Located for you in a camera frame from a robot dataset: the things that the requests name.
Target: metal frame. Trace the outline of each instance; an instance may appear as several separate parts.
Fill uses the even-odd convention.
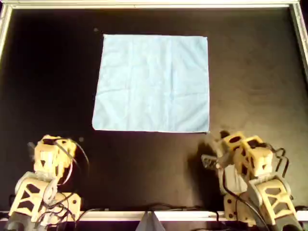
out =
[[[282,8],[289,7],[301,50],[308,82],[308,35],[299,0],[2,0],[0,15],[0,59],[13,10],[18,9],[110,9],[110,8]],[[92,211],[81,221],[140,221],[144,211]],[[160,221],[216,221],[207,211],[155,211]],[[219,220],[226,221],[224,212]],[[300,221],[308,221],[308,211],[298,211]]]

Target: black table surface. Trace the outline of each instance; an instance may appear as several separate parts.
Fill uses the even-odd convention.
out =
[[[217,177],[199,159],[204,134],[92,128],[104,33],[207,36],[211,131],[285,147],[294,202],[308,202],[308,94],[288,9],[14,10],[0,66],[0,210],[33,170],[27,143],[45,134],[84,138],[90,176],[74,168],[60,188],[78,185],[83,209],[223,209]]]

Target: beige robot bracket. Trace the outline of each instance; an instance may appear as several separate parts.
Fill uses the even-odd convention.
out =
[[[25,173],[16,184],[16,197],[9,216],[13,213],[27,215],[31,222],[37,222],[41,218],[41,226],[77,219],[80,215],[81,198],[76,193],[57,192],[57,185],[65,169],[72,167],[75,151],[76,145],[70,139],[44,136],[34,149],[35,172]],[[60,220],[58,217],[66,213],[63,206],[71,213]]]
[[[224,172],[228,189],[252,203],[267,225],[275,230],[282,230],[285,225],[301,230],[290,199],[290,187],[284,178],[272,173],[273,151],[260,137],[247,138],[242,132],[236,132],[217,141],[207,134],[206,143],[216,156],[204,154],[201,159],[205,168],[218,173],[221,191],[226,194],[224,207],[228,220],[253,226],[258,218],[248,206],[223,189]]]

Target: square towel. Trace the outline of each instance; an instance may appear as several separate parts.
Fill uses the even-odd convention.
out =
[[[92,126],[208,131],[207,38],[104,35]]]

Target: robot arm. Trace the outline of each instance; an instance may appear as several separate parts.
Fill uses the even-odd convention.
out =
[[[46,135],[34,149],[34,171],[25,173],[15,187],[15,199],[5,230],[44,229],[80,216],[81,198],[59,193],[57,185],[72,168],[76,145],[70,139]]]
[[[227,219],[276,231],[282,231],[284,227],[302,230],[290,199],[288,183],[272,173],[273,148],[258,136],[246,138],[237,132],[222,137],[215,143],[214,150],[217,157],[202,155],[202,161],[206,168],[218,169],[226,192]],[[244,190],[233,193],[225,186],[225,168],[230,165],[234,165],[237,175],[246,185]]]

